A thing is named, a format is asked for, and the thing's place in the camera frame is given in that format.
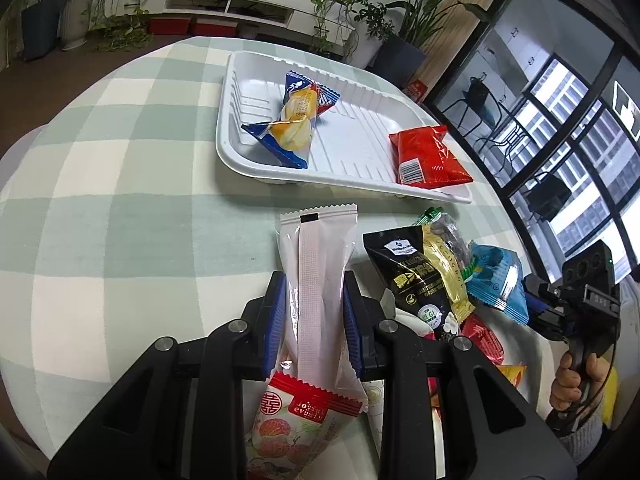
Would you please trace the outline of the right hand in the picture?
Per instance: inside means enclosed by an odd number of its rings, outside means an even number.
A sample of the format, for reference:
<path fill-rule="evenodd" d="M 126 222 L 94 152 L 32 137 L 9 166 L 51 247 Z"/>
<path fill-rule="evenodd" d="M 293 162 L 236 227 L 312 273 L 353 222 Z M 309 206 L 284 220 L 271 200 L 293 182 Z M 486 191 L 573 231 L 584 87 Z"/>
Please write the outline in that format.
<path fill-rule="evenodd" d="M 579 389 L 580 375 L 572 370 L 573 359 L 570 352 L 565 352 L 560 359 L 560 364 L 555 372 L 555 378 L 551 385 L 549 402 L 558 412 L 567 411 L 573 403 L 582 397 Z M 582 418 L 586 418 L 596 410 L 604 395 L 604 385 L 608 380 L 608 372 L 611 364 L 605 358 L 597 358 L 591 353 L 586 362 L 586 372 L 590 381 L 589 405 L 582 412 Z"/>

